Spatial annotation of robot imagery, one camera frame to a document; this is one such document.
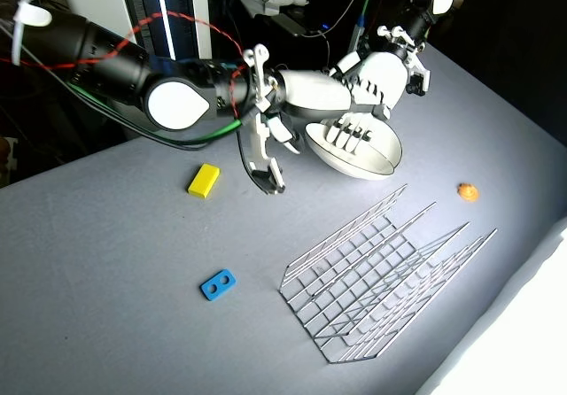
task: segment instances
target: blue block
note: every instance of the blue block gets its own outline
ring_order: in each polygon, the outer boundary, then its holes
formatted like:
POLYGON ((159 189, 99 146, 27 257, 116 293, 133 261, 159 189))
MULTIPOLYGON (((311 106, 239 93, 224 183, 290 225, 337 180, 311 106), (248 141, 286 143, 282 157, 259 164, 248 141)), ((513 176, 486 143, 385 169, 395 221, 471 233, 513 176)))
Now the blue block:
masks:
POLYGON ((228 269, 223 269, 219 274, 211 277, 201 284, 201 291, 209 300, 216 300, 222 293, 229 290, 237 283, 228 269))

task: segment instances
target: wire rack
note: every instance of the wire rack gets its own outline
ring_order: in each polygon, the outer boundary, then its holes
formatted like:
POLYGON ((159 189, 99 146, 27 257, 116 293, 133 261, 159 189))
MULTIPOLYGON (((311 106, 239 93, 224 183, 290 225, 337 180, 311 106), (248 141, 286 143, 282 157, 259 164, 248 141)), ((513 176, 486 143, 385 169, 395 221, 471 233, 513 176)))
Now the wire rack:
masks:
POLYGON ((280 293, 328 362, 376 358, 490 240, 444 255, 469 223, 417 249, 385 216, 407 185, 294 260, 280 293))

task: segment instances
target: yellow sponge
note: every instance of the yellow sponge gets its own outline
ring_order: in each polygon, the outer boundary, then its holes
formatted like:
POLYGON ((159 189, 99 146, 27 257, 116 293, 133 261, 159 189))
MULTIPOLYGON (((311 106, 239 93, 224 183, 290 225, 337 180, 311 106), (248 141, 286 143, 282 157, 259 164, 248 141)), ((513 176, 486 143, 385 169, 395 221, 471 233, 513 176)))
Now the yellow sponge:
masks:
POLYGON ((198 198, 206 198, 220 174, 220 168, 204 163, 187 191, 198 198))

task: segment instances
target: table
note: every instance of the table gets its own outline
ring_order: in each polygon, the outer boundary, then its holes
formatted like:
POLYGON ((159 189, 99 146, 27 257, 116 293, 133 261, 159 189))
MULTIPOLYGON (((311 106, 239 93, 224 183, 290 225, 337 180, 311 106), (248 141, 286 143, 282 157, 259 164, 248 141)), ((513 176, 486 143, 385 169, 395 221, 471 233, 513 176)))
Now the table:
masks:
POLYGON ((267 197, 232 138, 138 139, 0 190, 0 392, 414 393, 567 209, 567 150, 438 51, 423 62, 431 91, 394 111, 404 157, 382 182, 277 149, 288 189, 267 197), (185 189, 205 161, 222 174, 203 201, 185 189), (394 221, 438 202, 414 244, 499 233, 383 356, 328 365, 277 292, 285 266, 404 183, 394 221), (238 283, 208 302, 223 268, 238 283))

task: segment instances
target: orange ball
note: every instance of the orange ball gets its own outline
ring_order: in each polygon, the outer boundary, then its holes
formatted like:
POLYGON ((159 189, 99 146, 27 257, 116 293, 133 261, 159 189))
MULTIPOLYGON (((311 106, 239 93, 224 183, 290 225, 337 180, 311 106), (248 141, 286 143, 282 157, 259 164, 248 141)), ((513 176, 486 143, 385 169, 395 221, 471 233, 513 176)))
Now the orange ball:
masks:
POLYGON ((459 196, 468 202, 476 202, 478 200, 478 189, 472 184, 460 184, 459 196))

